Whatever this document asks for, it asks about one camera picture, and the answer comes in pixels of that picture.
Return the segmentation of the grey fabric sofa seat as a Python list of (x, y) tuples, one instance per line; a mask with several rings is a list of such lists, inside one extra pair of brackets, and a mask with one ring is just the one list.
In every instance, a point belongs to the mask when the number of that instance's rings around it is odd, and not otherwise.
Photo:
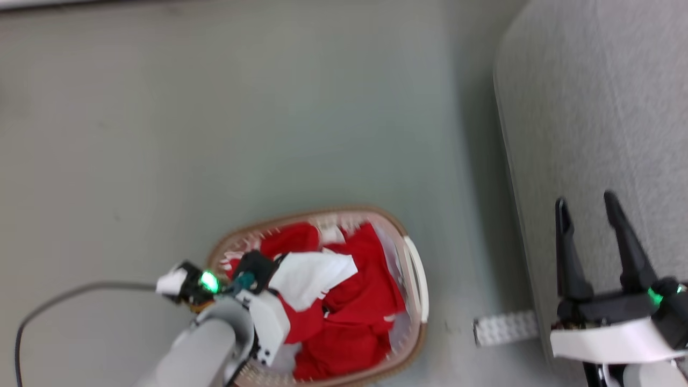
[(546, 361), (553, 357), (555, 202), (597, 293), (619, 289), (612, 190), (658, 276), (688, 280), (688, 0), (529, 0), (504, 34), (494, 88)]

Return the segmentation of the red garment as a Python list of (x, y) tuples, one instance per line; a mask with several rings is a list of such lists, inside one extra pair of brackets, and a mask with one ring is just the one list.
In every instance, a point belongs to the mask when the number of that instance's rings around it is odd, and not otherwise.
[(334, 252), (351, 255), (358, 267), (357, 274), (303, 312), (291, 309), (277, 292), (291, 328), (271, 365), (273, 372), (299, 381), (320, 381), (368, 370), (386, 358), (391, 350), (389, 333), (394, 319), (405, 311), (405, 302), (370, 223), (351, 230), (295, 223), (265, 238), (250, 237), (224, 252), (220, 267), (227, 276), (251, 250), (274, 260), (288, 253)]

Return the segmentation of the white brown-rimmed laundry basket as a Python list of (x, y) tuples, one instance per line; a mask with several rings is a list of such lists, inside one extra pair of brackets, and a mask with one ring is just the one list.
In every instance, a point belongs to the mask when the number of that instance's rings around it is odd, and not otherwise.
[(239, 373), (234, 387), (366, 387), (392, 377), (410, 367), (422, 352), (427, 335), (428, 285), (422, 260), (405, 226), (392, 214), (375, 206), (339, 206), (285, 214), (251, 223), (225, 235), (206, 258), (205, 265), (217, 274), (224, 252), (240, 247), (250, 237), (265, 238), (278, 228), (299, 222), (317, 226), (355, 226), (369, 222), (383, 237), (383, 247), (404, 296), (406, 311), (399, 314), (389, 335), (391, 350), (383, 362), (366, 371), (324, 381), (299, 381), (281, 375), (251, 360)]

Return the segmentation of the white sofa leg block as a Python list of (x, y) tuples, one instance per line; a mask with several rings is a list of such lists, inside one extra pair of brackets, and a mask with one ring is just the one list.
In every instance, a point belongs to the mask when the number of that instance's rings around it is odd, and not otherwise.
[(540, 338), (538, 319), (533, 310), (492, 314), (472, 322), (475, 346), (511, 345)]

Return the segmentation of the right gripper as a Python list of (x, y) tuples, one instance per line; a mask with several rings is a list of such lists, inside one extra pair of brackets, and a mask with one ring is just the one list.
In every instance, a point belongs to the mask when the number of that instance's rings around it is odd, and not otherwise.
[(621, 259), (621, 288), (592, 299), (575, 247), (575, 227), (565, 198), (555, 203), (557, 294), (569, 315), (550, 331), (555, 357), (585, 363), (654, 363), (688, 356), (688, 283), (658, 279), (632, 224), (612, 190), (604, 192), (607, 220)]

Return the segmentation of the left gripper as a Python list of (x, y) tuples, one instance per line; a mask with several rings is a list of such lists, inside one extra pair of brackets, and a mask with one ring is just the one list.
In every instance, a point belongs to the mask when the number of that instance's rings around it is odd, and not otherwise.
[(201, 269), (190, 261), (182, 261), (158, 277), (155, 293), (176, 305), (188, 307), (192, 313), (201, 313), (217, 302), (231, 300), (236, 303), (236, 296), (241, 291), (258, 296), (268, 289), (281, 262), (281, 256), (274, 260), (258, 250), (245, 253), (238, 263), (232, 264), (232, 295), (226, 276)]

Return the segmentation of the white garment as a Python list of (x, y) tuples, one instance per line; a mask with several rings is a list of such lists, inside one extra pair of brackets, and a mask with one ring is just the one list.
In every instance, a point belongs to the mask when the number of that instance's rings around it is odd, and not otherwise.
[(334, 287), (358, 272), (351, 255), (334, 252), (288, 253), (268, 284), (296, 312), (309, 309)]

